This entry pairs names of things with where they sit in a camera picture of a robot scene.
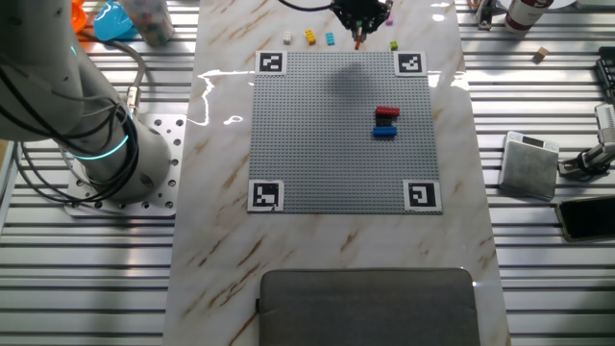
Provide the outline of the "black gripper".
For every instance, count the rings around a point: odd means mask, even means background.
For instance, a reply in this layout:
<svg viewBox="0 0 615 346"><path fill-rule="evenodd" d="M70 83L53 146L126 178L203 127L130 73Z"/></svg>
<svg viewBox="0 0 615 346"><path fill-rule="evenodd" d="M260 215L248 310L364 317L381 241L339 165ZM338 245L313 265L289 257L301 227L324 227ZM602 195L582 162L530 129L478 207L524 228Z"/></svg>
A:
<svg viewBox="0 0 615 346"><path fill-rule="evenodd" d="M365 41L389 17L392 0L332 0L331 10L352 32L354 42Z"/></svg>

